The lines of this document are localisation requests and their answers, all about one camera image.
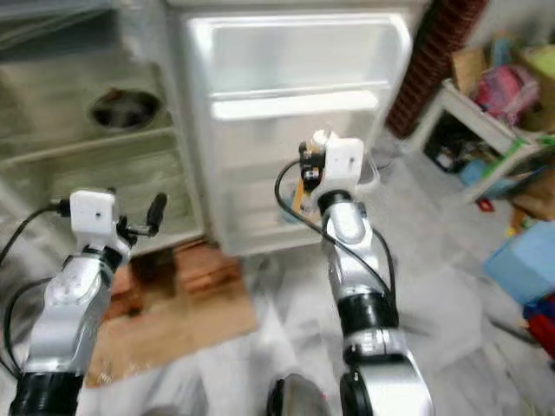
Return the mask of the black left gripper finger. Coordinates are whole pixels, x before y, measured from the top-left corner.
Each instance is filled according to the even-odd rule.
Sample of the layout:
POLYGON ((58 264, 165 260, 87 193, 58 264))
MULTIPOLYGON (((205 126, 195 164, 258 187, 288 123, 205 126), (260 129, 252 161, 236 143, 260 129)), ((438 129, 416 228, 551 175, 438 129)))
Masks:
POLYGON ((144 235, 155 237, 161 230, 164 221, 164 210, 167 207, 167 195, 160 192, 152 199, 152 203, 147 209, 147 216, 144 219, 144 235))

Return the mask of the small orange juice bottle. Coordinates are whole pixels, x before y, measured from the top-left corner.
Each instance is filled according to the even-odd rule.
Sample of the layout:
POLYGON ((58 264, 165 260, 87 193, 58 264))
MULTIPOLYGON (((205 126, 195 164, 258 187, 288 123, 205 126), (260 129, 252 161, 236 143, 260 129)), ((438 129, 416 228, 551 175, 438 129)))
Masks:
MULTIPOLYGON (((329 128, 324 130, 317 130, 312 134, 312 138, 308 141, 313 144, 313 150, 325 151, 325 163, 326 163, 326 146, 330 139, 336 138, 333 131, 329 128)), ((302 215, 306 218, 317 218, 320 215, 320 210, 316 207, 316 202, 310 197, 310 193, 304 193, 302 189, 302 184, 300 181, 300 166, 298 166, 298 183, 297 183, 297 196, 295 197, 295 206, 297 211, 295 213, 302 215)))

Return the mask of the white fridge body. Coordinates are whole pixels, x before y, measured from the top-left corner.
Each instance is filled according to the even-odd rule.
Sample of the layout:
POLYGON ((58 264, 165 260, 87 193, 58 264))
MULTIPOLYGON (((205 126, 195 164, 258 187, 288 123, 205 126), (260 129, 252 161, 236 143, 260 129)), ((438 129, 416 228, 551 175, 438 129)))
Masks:
POLYGON ((116 211, 139 222, 155 194, 169 198, 161 230, 139 253, 205 234, 183 108, 169 51, 166 0, 1 0, 0 158, 173 127, 154 136, 24 163, 1 162, 3 197, 24 213, 79 189, 112 189, 116 211), (158 95, 162 109, 139 130, 110 132, 91 119, 110 88, 158 95))

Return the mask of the white fridge door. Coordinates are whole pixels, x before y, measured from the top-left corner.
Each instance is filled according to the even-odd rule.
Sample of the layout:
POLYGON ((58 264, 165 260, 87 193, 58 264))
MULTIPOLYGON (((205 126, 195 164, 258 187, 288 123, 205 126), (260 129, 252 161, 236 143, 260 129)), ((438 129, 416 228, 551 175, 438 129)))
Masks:
POLYGON ((182 94, 207 229, 230 255, 317 244, 272 195, 316 131, 371 144, 427 0, 180 3, 182 94))

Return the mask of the glass fridge shelf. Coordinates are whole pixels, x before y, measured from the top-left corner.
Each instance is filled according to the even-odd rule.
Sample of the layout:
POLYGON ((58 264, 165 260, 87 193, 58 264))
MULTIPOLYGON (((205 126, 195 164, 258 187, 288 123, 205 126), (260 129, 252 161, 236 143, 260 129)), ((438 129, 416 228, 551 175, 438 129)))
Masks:
POLYGON ((39 161, 39 159, 50 159, 55 156, 66 156, 71 153, 76 153, 80 151, 100 149, 100 147, 114 146, 114 144, 124 144, 134 141, 143 141, 151 139, 154 136, 170 135, 175 136, 173 127, 163 127, 155 128, 154 130, 139 132, 139 133, 128 133, 118 136, 110 136, 110 138, 96 139, 95 141, 84 141, 76 144, 67 144, 66 146, 55 147, 55 149, 47 149, 36 152, 29 152, 27 154, 21 154, 17 156, 3 156, 1 162, 3 163, 24 163, 31 161, 39 161))

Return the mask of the dark round fridge fan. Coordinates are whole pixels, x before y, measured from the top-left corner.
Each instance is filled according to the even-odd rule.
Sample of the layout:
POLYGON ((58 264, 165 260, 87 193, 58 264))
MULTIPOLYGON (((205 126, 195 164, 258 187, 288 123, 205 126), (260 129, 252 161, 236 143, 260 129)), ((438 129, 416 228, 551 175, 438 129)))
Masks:
POLYGON ((104 130, 124 132, 150 126, 161 109, 158 95, 134 88, 110 88, 92 103, 88 113, 104 130))

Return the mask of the red brick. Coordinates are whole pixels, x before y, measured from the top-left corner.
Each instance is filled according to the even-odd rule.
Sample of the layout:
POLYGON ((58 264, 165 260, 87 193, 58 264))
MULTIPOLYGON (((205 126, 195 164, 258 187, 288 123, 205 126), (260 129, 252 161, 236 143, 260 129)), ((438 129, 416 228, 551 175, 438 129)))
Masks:
POLYGON ((198 294, 238 280, 241 266, 237 258, 228 257, 218 246, 198 243, 172 250, 174 288, 177 292, 198 294))
POLYGON ((108 294, 108 309, 104 315, 106 320, 136 315, 144 309, 144 289, 131 263, 116 270, 108 294))

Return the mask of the brown cardboard sheet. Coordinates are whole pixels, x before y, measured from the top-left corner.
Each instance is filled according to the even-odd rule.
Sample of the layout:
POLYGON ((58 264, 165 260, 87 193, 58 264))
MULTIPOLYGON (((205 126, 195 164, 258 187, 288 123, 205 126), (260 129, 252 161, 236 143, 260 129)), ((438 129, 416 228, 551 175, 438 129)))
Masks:
POLYGON ((251 297, 242 280, 153 301, 139 315, 101 324, 84 386, 114 384, 255 328, 251 297))

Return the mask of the dark red brick pillar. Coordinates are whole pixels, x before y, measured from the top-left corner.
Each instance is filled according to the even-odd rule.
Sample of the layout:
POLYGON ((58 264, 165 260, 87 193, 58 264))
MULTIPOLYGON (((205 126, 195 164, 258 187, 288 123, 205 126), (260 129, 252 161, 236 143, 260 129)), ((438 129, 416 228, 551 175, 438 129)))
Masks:
POLYGON ((489 0, 429 0, 411 59, 404 73, 385 126, 403 139, 413 133, 421 111, 452 74, 453 55, 464 49, 472 28, 479 22, 489 0))

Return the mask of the white shelf unit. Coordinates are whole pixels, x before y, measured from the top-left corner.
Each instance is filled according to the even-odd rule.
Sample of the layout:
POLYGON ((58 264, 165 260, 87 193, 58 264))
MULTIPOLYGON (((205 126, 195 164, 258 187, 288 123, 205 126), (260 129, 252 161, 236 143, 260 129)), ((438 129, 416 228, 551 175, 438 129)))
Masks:
POLYGON ((416 129, 403 144, 402 152, 421 153, 431 139, 434 127, 445 114, 454 116, 500 156, 499 161, 492 163, 480 181, 468 186, 456 197, 447 198, 451 205, 471 205, 492 189, 497 181, 507 178, 508 173, 519 164, 540 154, 555 153, 555 135, 520 130, 485 114, 472 99, 461 94, 451 80, 441 84, 416 129))

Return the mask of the pink bag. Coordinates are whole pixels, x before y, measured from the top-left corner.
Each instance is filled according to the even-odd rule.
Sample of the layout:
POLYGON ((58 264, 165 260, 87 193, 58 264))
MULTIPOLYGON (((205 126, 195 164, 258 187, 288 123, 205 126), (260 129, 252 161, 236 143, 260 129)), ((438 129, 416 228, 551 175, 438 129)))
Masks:
POLYGON ((538 102, 539 83, 527 68, 497 66, 480 76, 471 98, 484 114, 515 127, 538 102))

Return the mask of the light blue plastic box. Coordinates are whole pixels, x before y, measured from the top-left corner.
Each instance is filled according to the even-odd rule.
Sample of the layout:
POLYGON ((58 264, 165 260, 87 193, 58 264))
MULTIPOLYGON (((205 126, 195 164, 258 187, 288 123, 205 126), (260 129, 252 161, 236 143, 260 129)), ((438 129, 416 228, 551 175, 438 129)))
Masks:
POLYGON ((537 222, 507 239, 483 269, 522 306, 555 292, 555 221, 537 222))

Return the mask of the grey robot right leg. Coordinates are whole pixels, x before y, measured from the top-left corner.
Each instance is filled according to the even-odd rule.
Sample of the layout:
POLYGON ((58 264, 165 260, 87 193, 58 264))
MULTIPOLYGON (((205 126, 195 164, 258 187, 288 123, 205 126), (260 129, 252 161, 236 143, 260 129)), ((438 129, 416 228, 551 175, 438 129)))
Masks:
POLYGON ((312 380, 289 374, 275 381, 267 395, 264 416, 330 416, 330 408, 312 380))

